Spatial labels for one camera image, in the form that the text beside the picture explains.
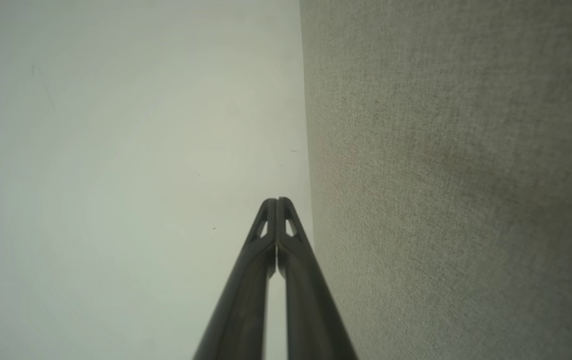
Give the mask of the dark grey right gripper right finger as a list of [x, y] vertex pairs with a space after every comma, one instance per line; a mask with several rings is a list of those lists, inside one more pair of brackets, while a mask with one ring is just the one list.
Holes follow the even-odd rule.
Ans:
[[290, 360], [356, 360], [348, 332], [290, 199], [277, 201], [277, 265], [286, 284]]

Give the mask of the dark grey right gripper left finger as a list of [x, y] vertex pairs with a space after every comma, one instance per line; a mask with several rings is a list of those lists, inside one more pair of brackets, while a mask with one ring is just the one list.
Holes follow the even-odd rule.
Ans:
[[277, 199], [268, 198], [254, 219], [195, 360], [262, 360], [267, 291], [276, 269]]

